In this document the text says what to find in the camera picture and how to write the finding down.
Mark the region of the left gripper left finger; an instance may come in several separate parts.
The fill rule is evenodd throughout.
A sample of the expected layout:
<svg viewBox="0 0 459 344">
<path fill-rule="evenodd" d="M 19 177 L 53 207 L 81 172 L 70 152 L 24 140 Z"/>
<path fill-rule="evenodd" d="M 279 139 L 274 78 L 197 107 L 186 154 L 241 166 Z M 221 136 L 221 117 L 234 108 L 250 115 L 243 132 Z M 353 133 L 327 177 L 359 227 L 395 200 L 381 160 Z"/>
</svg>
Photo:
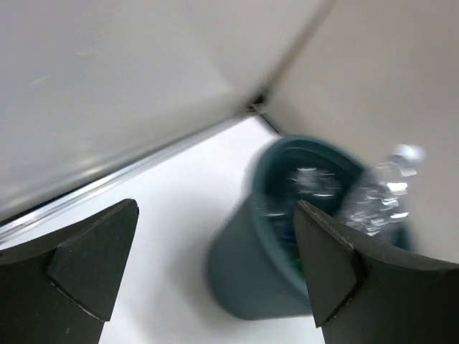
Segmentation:
<svg viewBox="0 0 459 344">
<path fill-rule="evenodd" d="M 1 251 L 2 343 L 98 343 L 110 321 L 138 223 L 122 200 Z"/>
</svg>

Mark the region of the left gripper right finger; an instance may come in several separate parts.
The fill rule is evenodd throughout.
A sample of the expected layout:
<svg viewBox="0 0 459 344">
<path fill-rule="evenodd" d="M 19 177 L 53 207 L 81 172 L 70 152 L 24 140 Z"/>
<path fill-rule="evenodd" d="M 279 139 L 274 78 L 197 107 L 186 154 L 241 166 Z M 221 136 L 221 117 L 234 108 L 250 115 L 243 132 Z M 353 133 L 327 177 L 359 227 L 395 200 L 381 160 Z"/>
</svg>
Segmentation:
<svg viewBox="0 0 459 344">
<path fill-rule="evenodd" d="M 326 343 L 456 343 L 458 265 L 408 252 L 301 202 L 294 229 Z"/>
</svg>

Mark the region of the clear crushed plastic bottle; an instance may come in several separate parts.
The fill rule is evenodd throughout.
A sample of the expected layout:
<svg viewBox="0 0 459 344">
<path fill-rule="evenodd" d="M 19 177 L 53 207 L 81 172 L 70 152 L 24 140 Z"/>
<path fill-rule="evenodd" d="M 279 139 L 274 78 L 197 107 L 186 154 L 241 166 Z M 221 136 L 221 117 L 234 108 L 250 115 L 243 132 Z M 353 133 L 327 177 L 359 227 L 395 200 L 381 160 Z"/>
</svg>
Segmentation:
<svg viewBox="0 0 459 344">
<path fill-rule="evenodd" d="M 409 212 L 409 187 L 425 157 L 418 145 L 397 145 L 374 168 L 366 169 L 349 189 L 336 218 L 343 224 L 393 242 Z"/>
</svg>

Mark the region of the tall blue-label water bottle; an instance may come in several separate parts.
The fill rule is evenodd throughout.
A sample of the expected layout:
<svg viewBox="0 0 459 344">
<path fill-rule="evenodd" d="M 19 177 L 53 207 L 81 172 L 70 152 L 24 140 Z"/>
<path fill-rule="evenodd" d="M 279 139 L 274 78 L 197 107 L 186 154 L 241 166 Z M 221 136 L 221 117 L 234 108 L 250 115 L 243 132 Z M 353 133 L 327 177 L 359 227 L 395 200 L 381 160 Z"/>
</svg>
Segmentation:
<svg viewBox="0 0 459 344">
<path fill-rule="evenodd" d="M 324 168 L 297 168 L 282 176 L 277 188 L 268 194 L 265 215 L 272 219 L 289 217 L 300 202 L 333 210 L 341 192 L 341 182 L 335 173 Z"/>
</svg>

